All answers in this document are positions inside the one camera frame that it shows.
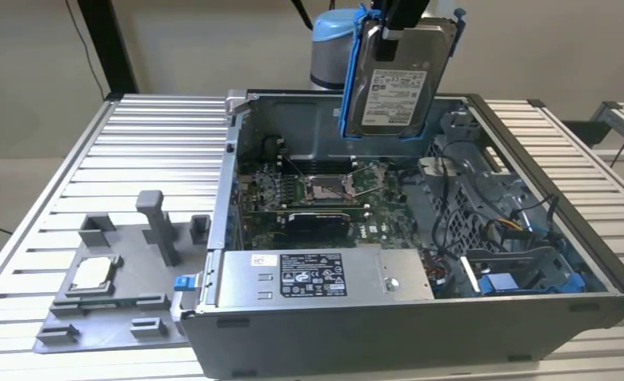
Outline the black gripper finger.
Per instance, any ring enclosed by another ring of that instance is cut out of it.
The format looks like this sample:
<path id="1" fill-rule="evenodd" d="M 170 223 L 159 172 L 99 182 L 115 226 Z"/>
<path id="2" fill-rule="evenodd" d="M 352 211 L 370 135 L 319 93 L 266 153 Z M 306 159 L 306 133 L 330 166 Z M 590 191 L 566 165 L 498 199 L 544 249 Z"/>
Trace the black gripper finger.
<path id="1" fill-rule="evenodd" d="M 415 27 L 427 6 L 428 0 L 383 0 L 374 2 L 374 9 L 379 11 L 379 36 L 375 44 L 376 61 L 388 62 L 394 60 L 404 29 Z"/>

